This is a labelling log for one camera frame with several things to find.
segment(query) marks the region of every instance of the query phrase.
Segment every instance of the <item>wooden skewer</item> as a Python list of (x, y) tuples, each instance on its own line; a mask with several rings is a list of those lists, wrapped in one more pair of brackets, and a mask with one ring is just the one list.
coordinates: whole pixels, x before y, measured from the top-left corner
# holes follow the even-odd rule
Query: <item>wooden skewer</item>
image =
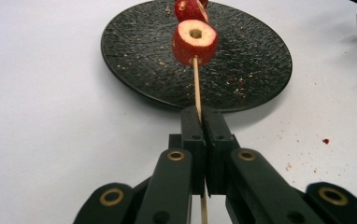
[[(198, 69), (198, 58), (193, 58), (193, 78), (195, 86), (195, 106), (198, 111), (199, 121), (202, 122), (202, 105), (201, 105), (201, 92), (199, 87), (199, 69)], [(201, 195), (201, 216), (202, 224), (207, 224), (207, 198), (206, 198), (206, 188), (204, 190), (204, 195)]]

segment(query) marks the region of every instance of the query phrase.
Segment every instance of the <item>black plate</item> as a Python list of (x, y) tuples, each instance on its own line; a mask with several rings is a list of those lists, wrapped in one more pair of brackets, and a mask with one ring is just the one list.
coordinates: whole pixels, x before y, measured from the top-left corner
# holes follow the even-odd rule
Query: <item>black plate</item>
[[(120, 81), (150, 99), (182, 108), (194, 105), (193, 69), (178, 63), (171, 50), (179, 24), (173, 4), (158, 0), (124, 10), (103, 32), (101, 47)], [(219, 48), (199, 68), (202, 104), (222, 112), (246, 110), (283, 91), (293, 66), (278, 34), (232, 7), (209, 2), (207, 12)]]

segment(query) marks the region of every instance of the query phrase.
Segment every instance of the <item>plate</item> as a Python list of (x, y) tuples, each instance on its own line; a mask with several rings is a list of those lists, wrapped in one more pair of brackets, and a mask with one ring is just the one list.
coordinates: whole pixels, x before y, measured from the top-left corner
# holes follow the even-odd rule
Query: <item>plate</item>
[[(130, 7), (102, 34), (103, 58), (121, 82), (166, 105), (194, 105), (193, 68), (176, 61), (171, 44), (179, 24), (174, 1)], [(215, 57), (199, 68), (202, 105), (221, 112), (262, 105), (283, 91), (292, 75), (290, 52), (269, 26), (250, 14), (209, 2), (209, 24), (219, 35)]]

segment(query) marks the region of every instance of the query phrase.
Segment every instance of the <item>skewer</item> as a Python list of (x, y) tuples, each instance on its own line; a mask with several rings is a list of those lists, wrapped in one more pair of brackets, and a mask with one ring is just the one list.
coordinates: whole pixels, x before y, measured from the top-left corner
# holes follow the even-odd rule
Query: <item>skewer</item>
[[(201, 92), (199, 87), (199, 69), (198, 69), (198, 57), (193, 58), (193, 78), (195, 86), (195, 107), (198, 111), (199, 121), (202, 123), (202, 105), (201, 105)], [(201, 195), (201, 216), (202, 224), (207, 224), (207, 198), (206, 188), (204, 188), (204, 194)]]

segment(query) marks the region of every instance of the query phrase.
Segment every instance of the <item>white table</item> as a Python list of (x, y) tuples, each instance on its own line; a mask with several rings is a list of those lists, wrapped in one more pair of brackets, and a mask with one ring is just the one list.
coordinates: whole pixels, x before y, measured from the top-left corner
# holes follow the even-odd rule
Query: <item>white table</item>
[[(179, 112), (126, 88), (100, 52), (109, 21), (141, 2), (0, 0), (0, 223), (72, 223), (95, 189), (149, 177), (180, 132)], [(269, 25), (293, 57), (282, 94), (225, 114), (239, 144), (295, 188), (326, 181), (357, 196), (357, 5), (216, 2)], [(193, 223), (199, 210), (193, 200)], [(223, 197), (208, 210), (230, 223)]]

